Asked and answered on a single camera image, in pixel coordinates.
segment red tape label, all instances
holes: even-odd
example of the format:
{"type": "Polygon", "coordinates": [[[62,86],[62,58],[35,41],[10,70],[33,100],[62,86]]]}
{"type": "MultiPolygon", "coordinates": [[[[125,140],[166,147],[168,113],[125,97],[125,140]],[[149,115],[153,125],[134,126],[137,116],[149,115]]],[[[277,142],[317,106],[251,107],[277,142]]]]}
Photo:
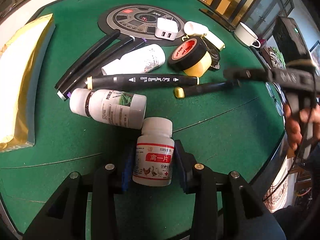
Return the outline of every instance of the red tape label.
{"type": "Polygon", "coordinates": [[[161,153],[147,153],[146,161],[156,162],[156,163],[170,163],[171,155],[161,154],[161,153]]]}
{"type": "Polygon", "coordinates": [[[196,45],[196,43],[197,43],[196,39],[190,39],[188,41],[185,41],[172,54],[172,59],[177,60],[177,59],[185,56],[186,54],[188,54],[192,50],[192,48],[196,45]]]}

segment green felt table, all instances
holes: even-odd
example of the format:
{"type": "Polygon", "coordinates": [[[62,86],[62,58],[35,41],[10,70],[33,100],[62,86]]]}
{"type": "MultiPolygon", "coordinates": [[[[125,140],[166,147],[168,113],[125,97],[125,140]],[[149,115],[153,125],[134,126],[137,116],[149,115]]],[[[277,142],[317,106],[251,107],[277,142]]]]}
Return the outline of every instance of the green felt table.
{"type": "MultiPolygon", "coordinates": [[[[105,34],[97,20],[105,10],[129,3],[159,6],[188,21],[206,25],[226,45],[219,71],[207,71],[200,82],[221,82],[227,67],[262,68],[249,48],[200,12],[199,0],[60,0],[40,13],[53,13],[56,29],[46,51],[36,94],[36,144],[0,154],[0,192],[8,213],[24,232],[45,201],[73,171],[86,174],[122,153],[140,131],[115,127],[71,113],[54,85],[68,67],[105,34]]],[[[163,47],[166,57],[174,47],[163,47]]],[[[174,73],[164,64],[154,73],[174,73]]],[[[173,122],[173,139],[212,170],[237,170],[250,181],[273,153],[284,130],[274,99],[263,83],[176,99],[172,88],[139,90],[147,96],[145,117],[173,122]]],[[[171,185],[154,188],[131,183],[116,195],[117,223],[122,239],[167,239],[190,228],[194,195],[185,195],[174,171],[171,185]]],[[[218,206],[222,207],[218,196],[218,206]]],[[[90,238],[87,219],[87,237],[90,238]]]]}

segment yellow tape roll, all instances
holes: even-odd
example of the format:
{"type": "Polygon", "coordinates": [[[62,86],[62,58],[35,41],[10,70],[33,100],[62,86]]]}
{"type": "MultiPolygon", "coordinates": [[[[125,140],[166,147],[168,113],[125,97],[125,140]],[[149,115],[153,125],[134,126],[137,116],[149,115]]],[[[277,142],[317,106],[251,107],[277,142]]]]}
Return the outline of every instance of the yellow tape roll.
{"type": "Polygon", "coordinates": [[[211,63],[211,56],[209,52],[206,52],[206,54],[204,54],[203,58],[198,63],[193,65],[191,68],[184,70],[184,73],[186,73],[188,76],[201,77],[211,66],[211,63]]]}

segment white medicine bottle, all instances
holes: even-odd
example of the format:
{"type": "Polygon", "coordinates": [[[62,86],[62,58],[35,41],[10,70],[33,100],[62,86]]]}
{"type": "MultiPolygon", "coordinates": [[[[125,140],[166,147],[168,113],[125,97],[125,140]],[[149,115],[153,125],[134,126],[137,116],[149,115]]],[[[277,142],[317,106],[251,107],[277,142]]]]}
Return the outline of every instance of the white medicine bottle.
{"type": "Polygon", "coordinates": [[[152,44],[124,54],[101,68],[103,75],[148,73],[165,63],[163,49],[152,44]]]}
{"type": "Polygon", "coordinates": [[[138,138],[132,180],[161,187],[171,183],[174,141],[172,122],[162,117],[144,119],[138,138]]]}
{"type": "Polygon", "coordinates": [[[73,113],[132,129],[141,129],[146,104],[146,96],[108,89],[77,88],[70,98],[73,113]]]}

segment human hand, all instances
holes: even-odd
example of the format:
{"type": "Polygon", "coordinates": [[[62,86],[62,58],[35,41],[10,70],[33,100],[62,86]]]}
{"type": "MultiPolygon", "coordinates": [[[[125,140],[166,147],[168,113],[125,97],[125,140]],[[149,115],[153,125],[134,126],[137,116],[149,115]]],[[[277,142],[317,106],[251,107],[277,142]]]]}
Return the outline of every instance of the human hand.
{"type": "MultiPolygon", "coordinates": [[[[300,119],[306,123],[308,121],[310,109],[305,108],[300,111],[300,119]]],[[[301,144],[302,135],[298,121],[294,120],[291,115],[291,109],[288,104],[284,105],[285,116],[285,130],[288,135],[288,143],[292,150],[296,150],[301,144]]],[[[320,106],[317,104],[316,108],[312,109],[309,122],[313,122],[313,138],[317,142],[320,140],[320,106]]]]}

